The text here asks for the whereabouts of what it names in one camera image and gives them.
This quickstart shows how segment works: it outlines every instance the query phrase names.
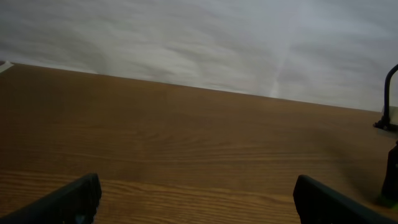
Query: black cord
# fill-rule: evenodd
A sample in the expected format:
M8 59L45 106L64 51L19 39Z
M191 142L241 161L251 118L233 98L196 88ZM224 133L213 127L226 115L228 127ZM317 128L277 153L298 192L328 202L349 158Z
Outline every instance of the black cord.
M393 74L398 71L398 65L390 70L387 74L386 82L384 84L384 113L381 117L381 120L377 123L374 123L373 126L375 128L381 128L386 131L390 131L393 127L390 125L390 82Z

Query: wooden table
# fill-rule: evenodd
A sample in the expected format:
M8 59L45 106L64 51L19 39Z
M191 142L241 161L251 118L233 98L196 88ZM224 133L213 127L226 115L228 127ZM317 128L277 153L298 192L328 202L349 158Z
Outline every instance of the wooden table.
M97 172L97 223L299 223L308 174L398 220L379 113L27 65L0 105L0 215Z

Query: white backdrop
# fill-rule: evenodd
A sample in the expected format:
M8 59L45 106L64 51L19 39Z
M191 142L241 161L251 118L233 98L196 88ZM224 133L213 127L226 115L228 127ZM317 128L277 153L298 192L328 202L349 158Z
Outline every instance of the white backdrop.
M0 60L380 111L398 63L397 9L396 0L2 0Z

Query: wrinkled fabric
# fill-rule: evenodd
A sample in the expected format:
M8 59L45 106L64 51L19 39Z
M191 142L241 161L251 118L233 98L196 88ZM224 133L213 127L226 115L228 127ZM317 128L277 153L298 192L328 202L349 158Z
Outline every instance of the wrinkled fabric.
M397 8L390 0L4 0L0 60L380 111L384 78L398 63Z

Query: white wall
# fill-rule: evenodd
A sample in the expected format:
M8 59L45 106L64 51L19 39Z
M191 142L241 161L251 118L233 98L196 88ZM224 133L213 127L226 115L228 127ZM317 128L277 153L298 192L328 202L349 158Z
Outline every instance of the white wall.
M395 0L3 0L0 60L380 111L398 63L397 8Z

